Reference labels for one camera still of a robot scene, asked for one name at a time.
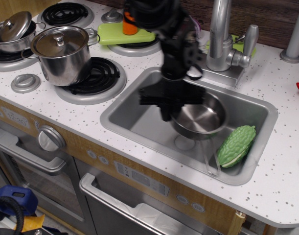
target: oven window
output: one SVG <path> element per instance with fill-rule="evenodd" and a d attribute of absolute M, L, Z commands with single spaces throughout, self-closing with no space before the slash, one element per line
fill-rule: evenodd
<path fill-rule="evenodd" d="M 23 185 L 83 218 L 71 179 L 67 174 L 63 172 L 57 176 L 50 176 L 13 158 L 11 160 Z"/>

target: stainless steel pot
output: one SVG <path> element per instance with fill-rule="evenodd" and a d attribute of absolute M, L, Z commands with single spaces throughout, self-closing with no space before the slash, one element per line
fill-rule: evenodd
<path fill-rule="evenodd" d="M 37 24 L 43 24 L 46 27 L 46 24 L 43 22 L 35 23 L 31 21 L 31 24 L 28 27 L 26 33 L 21 38 L 10 42 L 0 42 L 0 53 L 15 53 L 15 52 L 20 52 L 27 47 L 30 47 L 33 38 L 38 33 L 38 31 L 36 31 Z"/>
<path fill-rule="evenodd" d="M 55 86 L 69 86 L 88 77 L 92 67 L 89 35 L 76 26 L 53 27 L 31 42 L 46 80 Z"/>
<path fill-rule="evenodd" d="M 205 93 L 203 104 L 186 104 L 179 113 L 171 114 L 171 124 L 181 135 L 193 140 L 214 136 L 227 124 L 227 112 L 220 100 Z"/>

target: sink drain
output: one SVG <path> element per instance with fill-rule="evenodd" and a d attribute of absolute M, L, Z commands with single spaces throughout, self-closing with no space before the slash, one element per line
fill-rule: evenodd
<path fill-rule="evenodd" d="M 177 136 L 174 139 L 175 146 L 180 150 L 190 150 L 195 146 L 195 141 L 184 136 Z"/>

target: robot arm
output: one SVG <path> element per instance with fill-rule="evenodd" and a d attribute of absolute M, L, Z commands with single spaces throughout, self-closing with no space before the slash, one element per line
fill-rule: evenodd
<path fill-rule="evenodd" d="M 201 104 L 205 89 L 183 79 L 191 66 L 200 60 L 192 18 L 179 0 L 126 0 L 125 11 L 139 28 L 156 33 L 164 54 L 160 82 L 139 91 L 141 104 L 156 104 L 162 119 L 185 104 Z"/>

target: electric coil burner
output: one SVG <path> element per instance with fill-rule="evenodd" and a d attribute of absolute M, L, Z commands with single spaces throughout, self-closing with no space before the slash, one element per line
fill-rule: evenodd
<path fill-rule="evenodd" d="M 93 105 L 118 95 L 126 84 L 126 75 L 117 62 L 92 57 L 92 71 L 83 82 L 68 87 L 55 87 L 58 96 L 72 104 Z"/>
<path fill-rule="evenodd" d="M 93 21 L 94 14 L 84 5 L 63 2 L 46 8 L 37 19 L 50 26 L 73 25 L 85 28 Z"/>
<path fill-rule="evenodd" d="M 32 51 L 25 50 L 23 52 L 23 55 L 25 57 L 31 56 L 33 53 Z M 33 65 L 38 60 L 33 59 L 23 59 L 21 57 L 21 52 L 15 52 L 15 53 L 0 53 L 0 72 L 8 72 L 8 71 L 15 71 L 24 69 L 26 67 L 29 67 L 30 65 Z"/>
<path fill-rule="evenodd" d="M 152 42 L 145 43 L 108 45 L 108 48 L 116 54 L 129 57 L 147 56 L 161 50 L 158 38 L 156 38 Z"/>

